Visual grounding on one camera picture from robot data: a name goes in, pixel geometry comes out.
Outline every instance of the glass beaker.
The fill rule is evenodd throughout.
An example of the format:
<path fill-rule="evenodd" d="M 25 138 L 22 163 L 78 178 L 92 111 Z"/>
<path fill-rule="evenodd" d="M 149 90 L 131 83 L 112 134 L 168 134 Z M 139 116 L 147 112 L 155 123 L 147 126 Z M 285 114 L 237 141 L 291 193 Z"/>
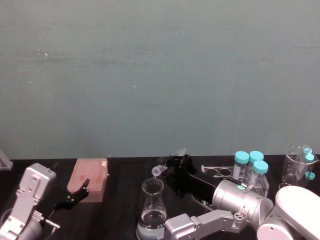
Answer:
<path fill-rule="evenodd" d="M 305 177 L 306 172 L 311 173 L 315 163 L 319 162 L 317 156 L 310 151 L 308 146 L 290 146 L 285 152 L 285 160 L 282 170 L 282 179 L 279 189 L 294 185 L 306 187 L 309 181 Z"/>
<path fill-rule="evenodd" d="M 136 227 L 136 235 L 140 240 L 156 240 L 163 235 L 167 219 L 167 210 L 162 201 L 164 183 L 160 179 L 150 178 L 143 182 L 142 190 L 145 201 Z"/>

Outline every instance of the test tube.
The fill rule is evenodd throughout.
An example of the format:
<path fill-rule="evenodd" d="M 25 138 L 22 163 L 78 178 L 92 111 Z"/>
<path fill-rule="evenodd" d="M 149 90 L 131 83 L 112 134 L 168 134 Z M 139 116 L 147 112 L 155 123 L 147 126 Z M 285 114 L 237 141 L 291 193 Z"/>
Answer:
<path fill-rule="evenodd" d="M 151 172 L 152 172 L 153 177 L 156 178 L 156 177 L 160 176 L 160 174 L 166 169 L 167 169 L 166 166 L 157 165 L 154 168 L 152 168 Z"/>
<path fill-rule="evenodd" d="M 249 153 L 249 163 L 248 167 L 246 168 L 246 175 L 249 176 L 248 180 L 250 180 L 250 176 L 252 174 L 252 168 L 255 161 L 263 161 L 264 155 L 260 151 L 252 151 Z"/>
<path fill-rule="evenodd" d="M 312 153 L 308 153 L 306 156 L 304 157 L 300 157 L 300 163 L 307 163 L 310 164 L 315 160 L 315 156 Z M 302 179 L 305 176 L 305 173 L 308 171 L 308 165 L 304 165 L 304 164 L 300 164 L 294 174 L 297 180 Z"/>
<path fill-rule="evenodd" d="M 314 172 L 309 172 L 309 171 L 307 171 L 305 174 L 304 174 L 304 177 L 305 177 L 305 179 L 307 179 L 307 180 L 313 180 L 313 179 L 315 179 L 315 177 L 316 177 L 316 174 L 314 173 Z"/>
<path fill-rule="evenodd" d="M 250 178 L 249 185 L 253 185 L 252 191 L 260 194 L 262 196 L 265 195 L 267 189 L 264 188 L 264 178 L 265 174 L 268 172 L 268 163 L 265 161 L 257 160 L 253 163 L 252 174 Z"/>
<path fill-rule="evenodd" d="M 234 168 L 232 177 L 243 182 L 246 175 L 247 163 L 249 162 L 249 154 L 245 151 L 237 151 L 234 155 Z"/>
<path fill-rule="evenodd" d="M 312 149 L 308 145 L 304 145 L 302 147 L 301 153 L 296 156 L 296 161 L 304 163 L 305 156 L 308 154 L 312 154 Z"/>

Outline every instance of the blue cap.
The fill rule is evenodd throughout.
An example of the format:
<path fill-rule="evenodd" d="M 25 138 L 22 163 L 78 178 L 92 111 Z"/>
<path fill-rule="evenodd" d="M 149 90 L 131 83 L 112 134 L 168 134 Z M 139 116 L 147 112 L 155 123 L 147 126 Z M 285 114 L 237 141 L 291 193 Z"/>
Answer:
<path fill-rule="evenodd" d="M 305 157 L 304 160 L 309 164 L 312 163 L 315 160 L 315 156 L 312 153 L 308 153 Z"/>
<path fill-rule="evenodd" d="M 268 167 L 268 163 L 258 160 L 253 163 L 252 169 L 258 174 L 265 174 L 266 172 L 268 172 Z"/>
<path fill-rule="evenodd" d="M 249 160 L 250 162 L 254 163 L 255 161 L 263 161 L 264 155 L 260 151 L 252 151 L 249 153 Z"/>
<path fill-rule="evenodd" d="M 237 151 L 234 160 L 239 164 L 247 164 L 249 162 L 249 154 L 245 151 Z"/>
<path fill-rule="evenodd" d="M 306 171 L 304 177 L 306 179 L 313 180 L 315 179 L 316 175 L 313 172 L 310 173 L 309 171 Z"/>

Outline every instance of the black table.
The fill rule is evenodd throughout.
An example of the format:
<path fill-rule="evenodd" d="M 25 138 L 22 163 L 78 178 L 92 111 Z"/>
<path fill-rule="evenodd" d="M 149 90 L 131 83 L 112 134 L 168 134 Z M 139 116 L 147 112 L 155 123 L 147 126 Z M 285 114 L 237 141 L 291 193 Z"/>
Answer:
<path fill-rule="evenodd" d="M 136 226 L 144 204 L 141 186 L 151 177 L 151 169 L 156 165 L 156 157 L 109 158 L 106 188 L 103 202 L 80 203 L 72 210 L 57 211 L 51 220 L 61 225 L 50 240 L 136 240 Z M 269 164 L 267 179 L 270 184 L 268 197 L 274 201 L 284 162 L 284 155 L 266 155 Z M 233 156 L 193 156 L 197 169 L 204 166 L 233 166 Z M 0 172 L 0 213 L 11 208 L 16 200 L 16 190 L 26 167 L 40 163 L 56 172 L 57 182 L 66 186 L 71 177 L 76 159 L 15 160 L 10 172 Z M 316 178 L 308 188 L 320 195 L 320 166 L 315 167 Z M 169 218 L 187 213 L 199 216 L 207 212 L 194 202 L 190 195 L 178 198 L 174 191 L 164 186 L 163 202 Z M 40 239 L 50 233 L 45 227 Z M 255 240 L 256 233 L 247 227 L 241 234 L 218 232 L 207 240 Z"/>

